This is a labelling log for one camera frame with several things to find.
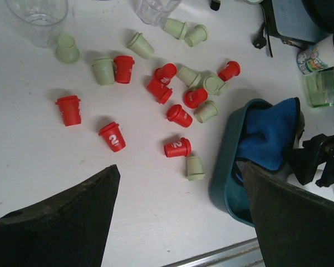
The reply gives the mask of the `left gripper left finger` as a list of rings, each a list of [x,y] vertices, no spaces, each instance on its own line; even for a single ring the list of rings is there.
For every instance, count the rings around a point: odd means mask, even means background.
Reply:
[[[101,266],[119,182],[111,165],[0,217],[0,266]]]

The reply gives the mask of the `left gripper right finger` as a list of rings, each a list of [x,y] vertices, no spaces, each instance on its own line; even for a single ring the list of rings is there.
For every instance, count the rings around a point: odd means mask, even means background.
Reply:
[[[266,266],[334,266],[334,202],[246,163],[249,210]]]

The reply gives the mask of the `teal plastic storage basket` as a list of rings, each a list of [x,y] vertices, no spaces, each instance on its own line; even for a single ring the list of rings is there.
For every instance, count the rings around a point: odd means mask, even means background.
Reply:
[[[209,197],[214,206],[248,226],[253,226],[253,221],[244,183],[241,186],[233,179],[232,168],[245,115],[251,106],[267,108],[273,105],[263,99],[255,98],[230,114],[209,186]]]

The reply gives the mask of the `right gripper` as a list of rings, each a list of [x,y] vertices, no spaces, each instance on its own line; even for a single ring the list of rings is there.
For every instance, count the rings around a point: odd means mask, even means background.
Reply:
[[[317,135],[302,143],[302,148],[285,152],[285,160],[290,165],[298,182],[307,185],[313,181],[317,168],[325,164],[321,177],[316,181],[319,187],[334,184],[334,135]]]

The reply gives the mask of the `green capsule bottom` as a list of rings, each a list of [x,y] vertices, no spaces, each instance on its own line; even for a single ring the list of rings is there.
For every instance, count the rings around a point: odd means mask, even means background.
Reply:
[[[186,160],[187,179],[197,181],[205,179],[202,161],[199,156],[189,156]]]

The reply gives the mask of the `red capsule bottom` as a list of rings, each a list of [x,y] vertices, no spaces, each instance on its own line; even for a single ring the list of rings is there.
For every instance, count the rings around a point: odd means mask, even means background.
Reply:
[[[191,143],[188,139],[182,137],[179,141],[171,142],[164,145],[164,152],[166,157],[188,157],[192,151]]]

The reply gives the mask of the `blue cloth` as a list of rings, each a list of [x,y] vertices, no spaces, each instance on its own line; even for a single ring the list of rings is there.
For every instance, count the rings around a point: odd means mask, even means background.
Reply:
[[[286,181],[292,170],[284,159],[284,153],[299,148],[304,126],[304,115],[297,97],[267,108],[248,108],[233,162],[233,179],[243,185],[242,172],[250,161],[277,179]]]

